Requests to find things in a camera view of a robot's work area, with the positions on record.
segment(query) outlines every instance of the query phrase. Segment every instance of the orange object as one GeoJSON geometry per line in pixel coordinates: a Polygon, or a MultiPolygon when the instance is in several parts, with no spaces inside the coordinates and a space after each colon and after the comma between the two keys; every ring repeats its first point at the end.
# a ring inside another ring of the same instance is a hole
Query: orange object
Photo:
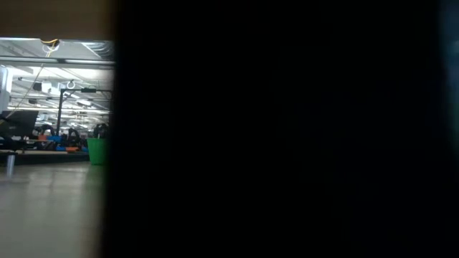
{"type": "Polygon", "coordinates": [[[77,151],[78,147],[65,147],[66,151],[77,151]]]}

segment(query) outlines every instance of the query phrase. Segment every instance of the blue object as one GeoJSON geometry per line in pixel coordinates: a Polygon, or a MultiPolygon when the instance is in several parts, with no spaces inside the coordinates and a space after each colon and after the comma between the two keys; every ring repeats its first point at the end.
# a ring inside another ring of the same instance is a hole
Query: blue object
{"type": "Polygon", "coordinates": [[[53,140],[56,143],[60,143],[60,136],[47,136],[46,139],[47,140],[53,140]]]}

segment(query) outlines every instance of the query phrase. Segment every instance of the ceiling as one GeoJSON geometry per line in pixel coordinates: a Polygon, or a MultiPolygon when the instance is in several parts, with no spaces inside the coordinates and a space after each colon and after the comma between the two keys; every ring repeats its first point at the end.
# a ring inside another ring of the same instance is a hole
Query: ceiling
{"type": "MultiPolygon", "coordinates": [[[[112,56],[109,55],[96,54],[99,52],[85,46],[99,43],[101,42],[88,43],[61,40],[59,47],[50,53],[49,58],[90,60],[107,60],[111,58],[112,56]]],[[[108,43],[110,50],[112,50],[112,44],[108,43]]],[[[0,38],[0,56],[3,57],[43,58],[46,57],[48,51],[49,48],[44,46],[39,39],[0,38]]],[[[38,110],[39,117],[37,118],[36,126],[48,124],[56,128],[60,97],[57,92],[47,93],[33,89],[29,90],[38,74],[38,82],[52,83],[53,85],[60,85],[60,87],[66,87],[67,84],[71,87],[75,83],[74,90],[84,87],[97,90],[113,89],[113,68],[94,69],[89,66],[63,68],[55,67],[59,65],[53,65],[54,67],[45,65],[39,73],[41,63],[24,66],[21,62],[16,64],[15,61],[2,62],[0,60],[0,65],[8,67],[9,72],[14,75],[8,109],[38,110]]],[[[68,128],[75,128],[84,133],[91,131],[98,123],[108,122],[111,92],[81,93],[76,91],[72,93],[69,90],[69,93],[65,93],[65,97],[69,98],[62,104],[61,129],[66,131],[68,128]]]]}

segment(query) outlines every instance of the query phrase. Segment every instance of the green trash can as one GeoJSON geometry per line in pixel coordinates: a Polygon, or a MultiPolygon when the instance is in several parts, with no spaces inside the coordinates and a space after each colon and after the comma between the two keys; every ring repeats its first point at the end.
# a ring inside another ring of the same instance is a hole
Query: green trash can
{"type": "Polygon", "coordinates": [[[106,139],[88,138],[87,150],[92,165],[104,165],[106,157],[106,139]]]}

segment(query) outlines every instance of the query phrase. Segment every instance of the gray floor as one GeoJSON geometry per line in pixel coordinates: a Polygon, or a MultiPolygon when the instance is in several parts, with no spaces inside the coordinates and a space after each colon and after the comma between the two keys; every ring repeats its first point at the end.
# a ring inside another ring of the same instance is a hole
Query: gray floor
{"type": "Polygon", "coordinates": [[[102,169],[89,163],[0,168],[0,257],[96,257],[102,169]]]}

